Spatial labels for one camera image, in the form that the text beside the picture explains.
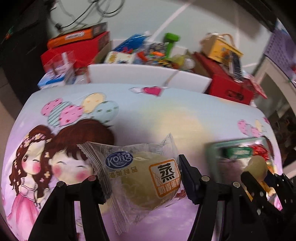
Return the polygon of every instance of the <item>cardboard box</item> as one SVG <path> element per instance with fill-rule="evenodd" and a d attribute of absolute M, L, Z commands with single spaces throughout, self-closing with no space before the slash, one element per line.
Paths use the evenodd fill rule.
<path fill-rule="evenodd" d="M 92 64 L 102 64 L 108 53 L 112 51 L 112 40 L 107 43 L 100 52 L 93 58 Z"/>
<path fill-rule="evenodd" d="M 41 55 L 42 65 L 44 66 L 58 54 L 73 51 L 76 60 L 74 63 L 75 71 L 79 68 L 87 67 L 92 63 L 97 53 L 109 43 L 109 38 L 109 32 L 104 32 L 93 39 L 78 41 L 47 50 Z"/>
<path fill-rule="evenodd" d="M 208 58 L 219 63 L 223 63 L 223 56 L 229 55 L 229 51 L 236 53 L 239 57 L 243 56 L 234 46 L 216 35 L 212 35 L 208 40 L 204 40 L 202 44 L 202 52 Z"/>
<path fill-rule="evenodd" d="M 76 41 L 92 39 L 105 31 L 107 31 L 107 22 L 95 24 L 93 26 L 82 28 L 50 39 L 47 42 L 47 47 L 48 49 L 51 49 Z"/>
<path fill-rule="evenodd" d="M 135 59 L 134 54 L 111 51 L 108 53 L 104 63 L 106 64 L 132 64 Z"/>
<path fill-rule="evenodd" d="M 56 86 L 71 85 L 75 82 L 76 76 L 73 64 L 68 63 L 55 69 L 57 75 L 53 71 L 47 72 L 37 84 L 39 89 L 47 89 Z"/>

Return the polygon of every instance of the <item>printed label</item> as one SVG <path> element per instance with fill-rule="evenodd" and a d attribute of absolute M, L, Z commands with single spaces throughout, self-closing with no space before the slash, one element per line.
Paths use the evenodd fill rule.
<path fill-rule="evenodd" d="M 133 156 L 127 151 L 118 151 L 110 154 L 105 163 L 107 167 L 112 169 L 120 169 L 128 166 L 133 161 Z"/>
<path fill-rule="evenodd" d="M 179 189 L 181 176 L 174 159 L 153 164 L 149 171 L 159 197 Z"/>
<path fill-rule="evenodd" d="M 84 32 L 79 32 L 79 33 L 75 33 L 75 34 L 69 34 L 65 37 L 65 40 L 68 39 L 73 39 L 73 38 L 77 38 L 77 37 L 83 37 L 84 36 Z"/>
<path fill-rule="evenodd" d="M 118 177 L 123 177 L 123 176 L 126 176 L 126 175 L 129 175 L 131 173 L 134 173 L 134 172 L 137 172 L 137 167 L 131 167 L 131 169 L 129 168 L 125 168 L 123 170 L 118 170 L 118 171 L 112 171 L 112 172 L 109 172 L 109 178 L 110 179 L 114 179 L 114 178 L 118 178 Z"/>

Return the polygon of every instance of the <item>green toy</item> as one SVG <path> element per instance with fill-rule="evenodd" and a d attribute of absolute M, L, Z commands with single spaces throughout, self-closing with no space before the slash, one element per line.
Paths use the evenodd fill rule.
<path fill-rule="evenodd" d="M 170 52 L 172 48 L 174 47 L 175 42 L 178 42 L 180 40 L 180 36 L 172 33 L 166 33 L 165 34 L 165 43 L 168 42 L 167 50 L 166 50 L 166 57 L 168 58 L 170 55 Z"/>

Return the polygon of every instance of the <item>cartoon girl print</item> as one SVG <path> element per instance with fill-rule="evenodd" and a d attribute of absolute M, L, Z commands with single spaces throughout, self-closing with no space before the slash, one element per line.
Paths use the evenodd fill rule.
<path fill-rule="evenodd" d="M 86 155 L 77 147 L 87 141 L 114 144 L 113 133 L 97 120 L 83 119 L 67 126 L 52 139 L 46 155 L 53 175 L 68 185 L 82 182 L 94 171 Z"/>
<path fill-rule="evenodd" d="M 10 185 L 16 192 L 11 213 L 7 217 L 10 227 L 16 230 L 20 241 L 28 240 L 38 217 L 40 201 L 49 191 L 52 177 L 45 146 L 53 134 L 46 126 L 36 126 L 23 139 L 16 151 L 9 175 Z"/>

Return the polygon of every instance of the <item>metal screw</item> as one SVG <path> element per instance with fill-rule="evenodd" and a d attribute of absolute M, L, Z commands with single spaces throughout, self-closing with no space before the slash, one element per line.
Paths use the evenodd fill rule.
<path fill-rule="evenodd" d="M 61 188 L 64 184 L 65 184 L 65 183 L 64 183 L 63 181 L 59 181 L 59 182 L 57 182 L 57 186 L 58 186 L 59 188 Z"/>
<path fill-rule="evenodd" d="M 235 186 L 236 188 L 239 188 L 239 187 L 240 187 L 240 183 L 238 183 L 238 182 L 234 182 L 234 183 L 233 183 L 233 186 Z"/>
<path fill-rule="evenodd" d="M 88 179 L 90 182 L 93 182 L 93 181 L 96 180 L 96 176 L 89 176 L 87 179 Z"/>
<path fill-rule="evenodd" d="M 210 178 L 208 176 L 202 176 L 202 180 L 204 182 L 208 182 L 210 180 Z"/>

